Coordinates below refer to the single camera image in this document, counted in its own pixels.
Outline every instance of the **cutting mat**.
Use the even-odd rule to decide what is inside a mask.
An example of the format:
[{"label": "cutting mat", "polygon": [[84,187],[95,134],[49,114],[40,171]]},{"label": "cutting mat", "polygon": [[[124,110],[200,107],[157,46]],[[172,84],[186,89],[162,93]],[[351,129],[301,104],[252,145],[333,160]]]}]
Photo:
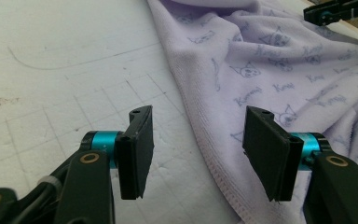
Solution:
[{"label": "cutting mat", "polygon": [[117,223],[237,223],[194,139],[145,1],[0,1],[0,187],[21,198],[90,130],[121,130],[152,105],[145,197]]}]

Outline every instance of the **lavender cloth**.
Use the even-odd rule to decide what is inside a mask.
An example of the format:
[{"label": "lavender cloth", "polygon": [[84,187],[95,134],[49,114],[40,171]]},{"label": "lavender cloth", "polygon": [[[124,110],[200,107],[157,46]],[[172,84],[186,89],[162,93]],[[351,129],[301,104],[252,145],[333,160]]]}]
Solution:
[{"label": "lavender cloth", "polygon": [[323,133],[358,162],[358,41],[267,0],[148,0],[200,150],[245,223],[304,223],[310,172],[269,202],[241,139],[245,107],[287,132]]}]

